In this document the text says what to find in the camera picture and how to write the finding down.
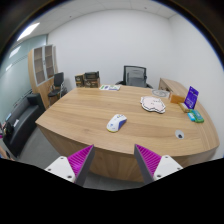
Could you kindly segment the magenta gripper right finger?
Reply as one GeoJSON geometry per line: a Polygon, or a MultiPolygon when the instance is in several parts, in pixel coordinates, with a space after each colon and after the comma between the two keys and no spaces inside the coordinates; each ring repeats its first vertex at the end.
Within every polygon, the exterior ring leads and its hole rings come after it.
{"type": "Polygon", "coordinates": [[[134,156],[145,184],[152,183],[182,169],[182,166],[169,155],[160,156],[138,144],[134,146],[134,156]]]}

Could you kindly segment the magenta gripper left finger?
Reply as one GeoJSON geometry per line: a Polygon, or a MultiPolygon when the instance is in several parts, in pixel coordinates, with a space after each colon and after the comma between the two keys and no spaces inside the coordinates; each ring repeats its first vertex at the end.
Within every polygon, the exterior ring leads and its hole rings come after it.
{"type": "Polygon", "coordinates": [[[90,145],[68,157],[58,157],[46,168],[46,171],[83,186],[94,156],[94,146],[90,145]]]}

